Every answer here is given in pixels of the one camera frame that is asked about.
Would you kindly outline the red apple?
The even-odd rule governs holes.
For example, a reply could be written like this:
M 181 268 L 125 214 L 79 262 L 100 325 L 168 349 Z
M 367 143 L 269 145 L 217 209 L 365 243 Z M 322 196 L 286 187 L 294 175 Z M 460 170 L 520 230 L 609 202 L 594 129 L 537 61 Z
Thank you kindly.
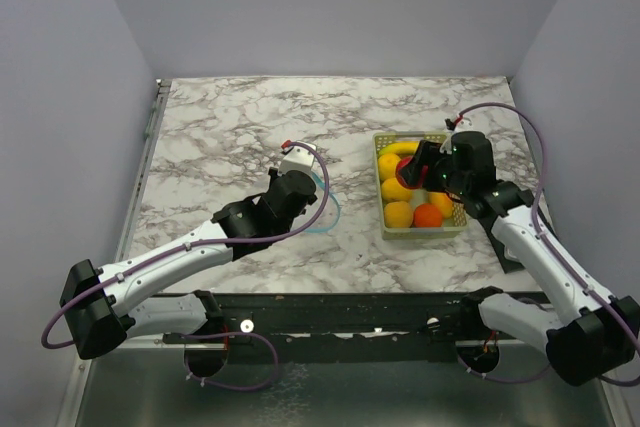
M 423 187 L 428 167 L 413 156 L 402 158 L 396 168 L 395 178 L 406 188 L 416 190 Z

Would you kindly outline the clear zip top bag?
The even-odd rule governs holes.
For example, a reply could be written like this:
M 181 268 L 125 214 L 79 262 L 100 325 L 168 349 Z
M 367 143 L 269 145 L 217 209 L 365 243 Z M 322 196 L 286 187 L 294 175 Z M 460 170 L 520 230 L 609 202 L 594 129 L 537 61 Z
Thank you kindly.
M 305 230 L 310 234 L 325 234 L 338 226 L 342 216 L 342 206 L 333 192 L 333 188 L 327 189 L 323 172 L 313 161 L 310 177 L 316 187 L 317 202 L 311 206 L 309 213 L 304 214 L 300 224 L 308 223 L 312 218 L 315 221 Z

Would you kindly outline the pale green plastic basket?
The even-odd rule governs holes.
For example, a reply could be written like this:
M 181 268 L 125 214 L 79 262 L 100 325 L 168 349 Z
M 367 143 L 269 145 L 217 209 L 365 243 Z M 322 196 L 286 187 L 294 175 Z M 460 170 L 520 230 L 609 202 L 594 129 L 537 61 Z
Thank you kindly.
M 446 131 L 391 131 L 391 132 L 378 132 L 372 136 L 372 151 L 373 157 L 373 169 L 375 175 L 376 185 L 376 202 L 380 216 L 380 230 L 381 237 L 384 240 L 435 240 L 435 239 L 448 239 L 454 238 L 461 232 L 464 232 L 469 226 L 470 219 L 464 212 L 461 204 L 453 204 L 452 216 L 448 219 L 444 219 L 440 227 L 430 228 L 389 228 L 384 220 L 384 207 L 387 202 L 382 199 L 381 185 L 382 180 L 378 171 L 378 154 L 380 151 L 391 144 L 428 140 L 436 143 L 442 143 L 447 137 Z

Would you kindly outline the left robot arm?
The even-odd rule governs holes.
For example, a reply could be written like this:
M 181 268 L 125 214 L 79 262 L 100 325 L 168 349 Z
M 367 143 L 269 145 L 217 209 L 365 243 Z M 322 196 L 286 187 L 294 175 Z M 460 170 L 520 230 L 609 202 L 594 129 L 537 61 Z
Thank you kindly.
M 95 359 L 129 338 L 155 333 L 214 339 L 221 318 L 211 302 L 197 293 L 174 297 L 163 291 L 289 237 L 294 220 L 316 201 L 316 184 L 299 170 L 272 169 L 269 176 L 265 192 L 224 206 L 160 248 L 101 267 L 90 260 L 73 265 L 60 306 L 79 357 Z

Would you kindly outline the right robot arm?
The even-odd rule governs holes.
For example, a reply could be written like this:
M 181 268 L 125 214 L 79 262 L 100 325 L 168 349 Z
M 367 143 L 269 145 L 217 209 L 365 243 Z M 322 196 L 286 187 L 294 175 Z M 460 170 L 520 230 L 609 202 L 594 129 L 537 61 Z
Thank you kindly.
M 533 194 L 498 179 L 490 141 L 461 132 L 428 140 L 396 169 L 411 189 L 454 195 L 487 235 L 541 287 L 552 308 L 519 301 L 493 287 L 467 296 L 461 330 L 481 338 L 499 331 L 544 353 L 568 384 L 580 386 L 630 362 L 639 352 L 639 305 L 595 281 L 539 221 Z

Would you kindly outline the yellow banana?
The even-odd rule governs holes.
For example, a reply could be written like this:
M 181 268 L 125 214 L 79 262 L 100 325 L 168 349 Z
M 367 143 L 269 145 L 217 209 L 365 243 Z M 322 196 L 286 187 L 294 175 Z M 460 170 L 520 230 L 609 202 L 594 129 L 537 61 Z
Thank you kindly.
M 394 154 L 397 156 L 413 156 L 416 152 L 416 150 L 419 147 L 420 142 L 419 141 L 412 141 L 412 142 L 394 142 L 391 143 L 389 145 L 386 145 L 384 147 L 382 147 L 378 153 L 377 156 L 381 157 L 383 155 L 387 155 L 387 154 Z

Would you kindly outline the yellow lemon upper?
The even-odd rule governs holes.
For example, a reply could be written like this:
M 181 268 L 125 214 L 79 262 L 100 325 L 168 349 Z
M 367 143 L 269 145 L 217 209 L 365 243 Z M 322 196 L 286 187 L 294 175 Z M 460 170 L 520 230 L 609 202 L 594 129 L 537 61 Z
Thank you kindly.
M 396 168 L 401 160 L 402 158 L 395 153 L 386 153 L 378 157 L 377 167 L 381 182 L 385 182 L 396 176 Z

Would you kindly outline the yellow lemon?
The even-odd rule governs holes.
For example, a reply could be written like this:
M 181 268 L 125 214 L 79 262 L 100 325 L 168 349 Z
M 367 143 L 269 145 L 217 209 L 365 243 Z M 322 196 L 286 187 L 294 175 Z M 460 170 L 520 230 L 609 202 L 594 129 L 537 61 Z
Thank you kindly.
M 396 178 L 389 178 L 380 186 L 381 198 L 385 202 L 409 202 L 412 191 L 404 187 Z
M 402 158 L 395 153 L 386 153 L 378 157 L 377 167 L 381 182 L 385 182 L 396 176 L 396 168 L 401 160 Z

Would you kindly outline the yellow lemon lower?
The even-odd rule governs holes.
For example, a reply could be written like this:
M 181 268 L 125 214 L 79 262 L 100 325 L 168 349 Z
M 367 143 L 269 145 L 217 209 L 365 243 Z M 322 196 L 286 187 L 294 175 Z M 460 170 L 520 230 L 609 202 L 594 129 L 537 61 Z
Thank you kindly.
M 381 198 L 385 202 L 409 202 L 412 191 L 404 187 L 396 178 L 389 178 L 380 186 Z

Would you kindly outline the orange tangerine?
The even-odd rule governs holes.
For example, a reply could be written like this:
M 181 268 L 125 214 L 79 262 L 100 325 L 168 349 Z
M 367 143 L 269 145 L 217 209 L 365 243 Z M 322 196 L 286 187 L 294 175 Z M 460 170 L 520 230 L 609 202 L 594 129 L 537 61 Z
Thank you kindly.
M 443 220 L 441 211 L 430 203 L 420 204 L 413 212 L 413 226 L 415 228 L 440 228 Z

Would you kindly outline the left aluminium side rail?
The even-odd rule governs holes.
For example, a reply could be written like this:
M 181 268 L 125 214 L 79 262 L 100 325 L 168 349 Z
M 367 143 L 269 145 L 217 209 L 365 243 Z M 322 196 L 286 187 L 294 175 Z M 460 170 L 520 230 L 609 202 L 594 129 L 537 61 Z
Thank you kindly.
M 134 178 L 132 194 L 124 218 L 124 224 L 119 237 L 114 261 L 125 260 L 130 252 L 133 236 L 136 229 L 137 217 L 140 212 L 141 202 L 146 188 L 153 155 L 157 145 L 167 101 L 172 85 L 171 79 L 157 79 L 157 93 L 151 105 L 150 115 L 143 132 L 143 150 Z

